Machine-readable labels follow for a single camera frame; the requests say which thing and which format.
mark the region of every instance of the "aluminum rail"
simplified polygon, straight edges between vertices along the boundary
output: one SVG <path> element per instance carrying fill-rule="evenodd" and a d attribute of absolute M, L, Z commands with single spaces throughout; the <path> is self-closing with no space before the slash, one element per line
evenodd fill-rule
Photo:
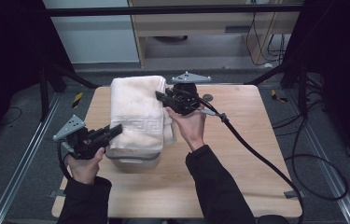
<path fill-rule="evenodd" d="M 21 186 L 22 180 L 24 179 L 29 166 L 32 163 L 32 160 L 37 152 L 38 147 L 40 146 L 41 140 L 44 137 L 44 134 L 52 121 L 52 117 L 55 114 L 55 111 L 58 107 L 58 103 L 61 99 L 61 94 L 55 93 L 50 105 L 50 111 L 46 119 L 41 121 L 38 125 L 35 134 L 28 146 L 25 153 L 20 161 L 20 164 L 17 167 L 17 170 L 14 172 L 14 175 L 11 177 L 6 190 L 4 191 L 2 197 L 0 198 L 0 223 L 3 222 L 9 207 L 12 204 L 12 201 L 15 198 L 15 195 L 18 192 L 18 189 Z"/>

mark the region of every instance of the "black cable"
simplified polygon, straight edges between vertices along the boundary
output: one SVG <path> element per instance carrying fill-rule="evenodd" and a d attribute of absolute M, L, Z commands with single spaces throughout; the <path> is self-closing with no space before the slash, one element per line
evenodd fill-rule
<path fill-rule="evenodd" d="M 64 158 L 66 158 L 66 156 L 68 155 L 68 153 L 64 156 L 64 158 L 62 157 L 62 149 L 61 149 L 61 145 L 62 145 L 63 141 L 59 141 L 57 143 L 57 150 L 58 150 L 58 160 L 59 160 L 59 167 L 61 168 L 63 175 L 67 178 L 67 179 L 72 179 L 73 177 L 70 176 L 69 172 L 67 171 L 67 167 L 64 164 Z"/>
<path fill-rule="evenodd" d="M 248 52 L 249 52 L 249 54 L 250 54 L 250 57 L 251 57 L 252 54 L 251 54 L 250 48 L 249 48 L 249 46 L 248 46 L 248 37 L 249 37 L 249 34 L 250 34 L 251 30 L 252 30 L 252 27 L 254 28 L 254 33 L 255 33 L 255 35 L 256 35 L 257 42 L 259 43 L 259 53 L 261 54 L 262 58 L 263 58 L 264 60 L 267 61 L 266 63 L 272 63 L 272 62 L 274 62 L 274 60 L 267 59 L 267 58 L 264 56 L 264 53 L 262 52 L 262 46 L 261 46 L 261 44 L 260 44 L 260 42 L 259 42 L 259 36 L 258 36 L 258 34 L 257 34 L 257 29 L 256 29 L 256 12 L 253 13 L 253 20 L 252 20 L 252 22 L 251 22 L 250 29 L 249 29 L 249 31 L 247 32 L 247 36 L 246 36 L 246 46 L 247 46 L 247 50 L 248 50 Z M 253 63 L 254 65 L 264 65 L 264 64 L 266 64 L 266 63 L 255 63 L 254 60 L 253 60 L 253 57 L 251 57 L 251 61 L 252 61 L 252 63 Z"/>
<path fill-rule="evenodd" d="M 322 91 L 323 87 L 320 83 L 317 83 L 315 80 L 313 80 L 312 78 L 306 76 L 306 79 L 308 80 L 308 82 L 305 83 L 306 87 L 309 87 L 309 89 L 314 89 L 316 91 Z"/>
<path fill-rule="evenodd" d="M 346 178 L 343 176 L 343 173 L 341 173 L 341 171 L 338 169 L 338 167 L 336 167 L 332 162 L 330 161 L 327 161 L 321 157 L 318 157 L 318 156 L 315 156 L 315 155 L 311 155 L 311 154 L 296 154 L 294 156 L 290 156 L 290 157 L 287 157 L 285 158 L 285 161 L 287 160 L 294 160 L 295 158 L 298 158 L 298 157 L 311 157 L 311 158 L 315 158 L 315 159 L 319 159 L 325 163 L 327 163 L 328 165 L 330 165 L 336 172 L 337 174 L 339 175 L 340 179 L 342 180 L 343 182 L 343 185 L 344 185 L 344 190 L 343 190 L 343 194 L 341 194 L 340 196 L 338 197 L 327 197 L 325 195 L 322 195 L 322 194 L 319 194 L 311 189 L 309 189 L 300 179 L 300 177 L 298 176 L 298 173 L 296 172 L 296 169 L 295 167 L 293 167 L 293 172 L 294 172 L 294 175 L 296 176 L 297 180 L 300 182 L 300 184 L 306 189 L 308 190 L 310 193 L 312 193 L 314 196 L 318 197 L 318 198 L 321 198 L 321 199 L 324 199 L 324 200 L 327 200 L 327 201 L 338 201 L 342 198 L 344 198 L 346 196 L 346 194 L 348 193 L 349 191 L 349 186 L 348 186 L 348 182 L 346 180 Z"/>
<path fill-rule="evenodd" d="M 288 122 L 286 122 L 286 123 L 284 123 L 284 124 L 281 124 L 281 125 L 279 125 L 279 126 L 273 127 L 273 129 L 283 128 L 283 127 L 287 126 L 288 124 L 293 123 L 294 121 L 296 121 L 296 120 L 299 119 L 300 117 L 301 117 L 301 114 L 299 114 L 298 116 L 295 116 L 294 119 L 292 119 L 291 121 L 288 121 Z"/>
<path fill-rule="evenodd" d="M 343 176 L 343 174 L 338 170 L 337 167 L 335 167 L 331 162 L 327 161 L 327 160 L 324 160 L 323 158 L 320 158 L 320 157 L 317 157 L 315 155 L 309 155 L 309 154 L 300 154 L 300 155 L 296 155 L 295 154 L 295 150 L 296 150 L 296 145 L 297 145 L 297 142 L 298 142 L 298 139 L 299 139 L 299 136 L 300 136 L 300 133 L 301 133 L 301 127 L 306 123 L 307 119 L 304 118 L 302 120 L 302 123 L 301 123 L 301 126 L 299 128 L 299 131 L 297 132 L 297 135 L 296 135 L 296 139 L 294 140 L 294 144 L 293 144 L 293 148 L 292 148 L 292 151 L 291 151 L 291 156 L 288 157 L 288 158 L 285 158 L 285 160 L 288 160 L 288 159 L 291 159 L 291 166 L 293 168 L 293 173 L 294 173 L 294 176 L 297 178 L 297 180 L 299 181 L 299 183 L 306 189 L 308 190 L 310 193 L 314 194 L 314 196 L 318 197 L 318 198 L 321 198 L 321 199 L 325 199 L 325 200 L 328 200 L 328 201 L 337 201 L 337 200 L 340 200 L 342 199 L 343 197 L 346 196 L 347 192 L 348 192 L 348 184 L 347 184 L 347 181 L 346 181 L 346 178 Z M 339 196 L 339 197 L 327 197 L 327 196 L 324 196 L 324 195 L 321 195 L 321 194 L 318 194 L 316 193 L 315 191 L 309 189 L 308 187 L 306 187 L 306 185 L 301 181 L 300 177 L 298 176 L 298 173 L 296 171 L 296 166 L 295 166 L 295 158 L 296 157 L 305 157 L 305 156 L 308 156 L 308 157 L 313 157 L 313 158 L 317 158 L 317 159 L 320 159 L 326 163 L 328 163 L 331 167 L 333 167 L 338 175 L 341 177 L 342 181 L 343 181 L 343 184 L 345 186 L 345 190 L 344 190 L 344 193 Z"/>
<path fill-rule="evenodd" d="M 252 146 L 250 146 L 243 138 L 242 136 L 233 128 L 233 126 L 230 124 L 230 121 L 227 119 L 225 114 L 219 114 L 217 110 L 210 105 L 208 102 L 206 102 L 204 99 L 200 98 L 200 103 L 212 110 L 213 112 L 217 113 L 218 115 L 221 115 L 221 121 L 226 124 L 226 126 L 230 129 L 230 131 L 233 133 L 233 135 L 238 139 L 239 142 L 244 145 L 244 147 L 249 150 L 254 156 L 256 156 L 259 160 L 264 162 L 266 165 L 268 165 L 271 169 L 273 169 L 282 179 L 284 179 L 289 186 L 294 190 L 294 192 L 297 194 L 297 198 L 299 200 L 300 206 L 301 206 L 301 215 L 299 217 L 299 224 L 303 221 L 303 199 L 300 195 L 300 191 L 297 189 L 297 187 L 291 182 L 291 180 L 285 176 L 276 166 L 274 166 L 270 161 L 265 159 L 263 156 L 261 156 Z"/>
<path fill-rule="evenodd" d="M 258 85 L 258 84 L 260 84 L 260 82 L 266 80 L 267 78 L 274 76 L 278 72 L 283 72 L 283 69 L 287 69 L 294 62 L 302 62 L 305 54 L 301 54 L 301 52 L 304 50 L 304 48 L 306 48 L 305 43 L 307 41 L 310 41 L 310 39 L 313 38 L 313 35 L 315 34 L 315 30 L 317 29 L 317 26 L 320 24 L 320 22 L 322 22 L 322 20 L 325 19 L 326 15 L 329 13 L 329 10 L 332 8 L 334 1 L 335 0 L 331 0 L 331 2 L 329 3 L 329 6 L 323 12 L 323 15 L 318 19 L 317 23 L 314 24 L 312 29 L 305 35 L 305 38 L 300 42 L 300 44 L 295 48 L 295 50 L 293 50 L 293 52 L 290 52 L 290 54 L 288 54 L 289 56 L 287 57 L 287 60 L 285 61 L 285 63 L 283 63 L 283 66 L 277 66 L 274 69 L 272 69 L 271 71 L 262 75 L 261 77 L 255 78 L 252 81 L 248 81 L 245 84 L 246 85 L 250 85 L 250 84 Z"/>
<path fill-rule="evenodd" d="M 282 35 L 282 40 L 280 41 L 279 56 L 277 58 L 277 60 L 279 60 L 278 65 L 281 64 L 283 59 L 285 58 L 285 41 L 285 35 Z"/>
<path fill-rule="evenodd" d="M 323 103 L 322 100 L 316 100 L 315 102 L 313 102 L 313 103 L 311 103 L 311 104 L 308 105 L 307 111 L 308 111 L 308 112 L 314 111 L 315 109 L 318 108 L 318 106 L 315 107 L 315 108 L 312 108 L 312 107 L 313 107 L 314 105 L 321 104 L 321 103 Z M 273 123 L 272 126 L 274 126 L 274 124 L 277 124 L 277 123 L 283 122 L 283 121 L 285 121 L 285 120 L 291 119 L 290 122 L 287 122 L 287 123 L 285 123 L 285 124 L 283 124 L 283 125 L 280 125 L 280 126 L 277 126 L 277 127 L 273 127 L 273 129 L 283 128 L 283 127 L 285 127 L 286 125 L 288 125 L 288 124 L 294 122 L 295 120 L 297 120 L 297 119 L 300 118 L 301 116 L 302 116 L 302 114 L 299 114 L 299 115 L 296 115 L 296 116 L 293 116 L 293 117 L 290 117 L 290 118 L 287 118 L 287 119 L 279 120 L 279 121 Z M 278 134 L 276 134 L 275 136 L 278 137 L 278 136 L 291 135 L 291 134 L 294 134 L 294 133 L 297 133 L 297 132 L 298 132 L 298 131 L 292 132 L 292 133 L 278 133 Z"/>
<path fill-rule="evenodd" d="M 271 35 L 270 42 L 268 42 L 267 51 L 268 51 L 269 55 L 277 57 L 280 53 L 286 52 L 286 50 L 284 49 L 284 44 L 282 44 L 282 42 L 284 41 L 284 35 L 282 35 L 281 46 L 279 47 L 279 49 L 270 49 L 270 46 L 271 46 L 271 44 L 273 42 L 273 37 L 274 37 L 274 35 Z"/>
<path fill-rule="evenodd" d="M 8 124 L 14 122 L 15 120 L 17 120 L 17 119 L 19 119 L 19 118 L 21 117 L 21 115 L 22 115 L 22 110 L 21 110 L 19 107 L 12 106 L 12 107 L 10 107 L 10 109 L 18 109 L 18 110 L 20 111 L 20 114 L 19 114 L 16 118 L 14 118 L 13 120 L 8 121 L 8 122 L 5 122 L 5 123 L 0 123 L 0 125 L 8 125 Z"/>

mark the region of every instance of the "white cabinet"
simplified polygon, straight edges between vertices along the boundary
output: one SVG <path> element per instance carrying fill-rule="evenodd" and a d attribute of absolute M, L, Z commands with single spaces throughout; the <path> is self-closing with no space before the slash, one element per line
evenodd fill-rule
<path fill-rule="evenodd" d="M 127 0 L 44 0 L 46 8 L 127 7 Z M 74 65 L 139 63 L 130 16 L 52 17 Z"/>
<path fill-rule="evenodd" d="M 247 5 L 250 0 L 128 0 L 131 7 Z M 301 3 L 302 0 L 257 0 L 259 4 Z M 263 63 L 273 34 L 291 34 L 299 12 L 194 13 L 170 15 L 134 15 L 133 23 L 144 62 L 149 36 L 169 35 L 242 35 L 255 63 Z"/>

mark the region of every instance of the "wooden table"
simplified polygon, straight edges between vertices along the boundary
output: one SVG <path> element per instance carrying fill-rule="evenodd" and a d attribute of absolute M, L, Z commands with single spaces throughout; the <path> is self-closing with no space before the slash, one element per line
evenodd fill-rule
<path fill-rule="evenodd" d="M 284 174 L 288 171 L 273 134 L 259 90 L 255 86 L 203 85 L 198 93 L 213 95 L 211 104 L 226 113 L 231 124 L 258 153 Z M 110 122 L 110 88 L 98 88 L 85 119 L 88 129 L 99 129 Z M 203 217 L 194 181 L 185 164 L 189 147 L 178 130 L 175 144 L 164 148 L 161 162 L 154 169 L 121 170 L 108 158 L 100 164 L 99 176 L 113 183 L 110 217 Z M 281 177 L 255 158 L 217 117 L 206 119 L 204 141 L 234 177 L 255 217 L 276 214 L 298 217 L 297 199 L 286 199 L 291 190 Z M 64 197 L 57 197 L 52 214 L 58 217 Z"/>

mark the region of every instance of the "hand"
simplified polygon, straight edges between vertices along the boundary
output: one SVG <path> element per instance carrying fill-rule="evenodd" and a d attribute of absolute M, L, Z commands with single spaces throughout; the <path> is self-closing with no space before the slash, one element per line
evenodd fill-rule
<path fill-rule="evenodd" d="M 99 171 L 99 161 L 102 160 L 104 153 L 105 149 L 101 147 L 91 160 L 76 160 L 72 156 L 68 156 L 67 162 L 73 178 L 80 183 L 93 185 Z"/>
<path fill-rule="evenodd" d="M 181 136 L 189 144 L 192 151 L 204 146 L 203 131 L 206 120 L 204 113 L 195 110 L 186 116 L 181 116 L 174 112 L 171 107 L 165 107 L 165 109 L 168 111 L 169 117 L 177 123 Z"/>

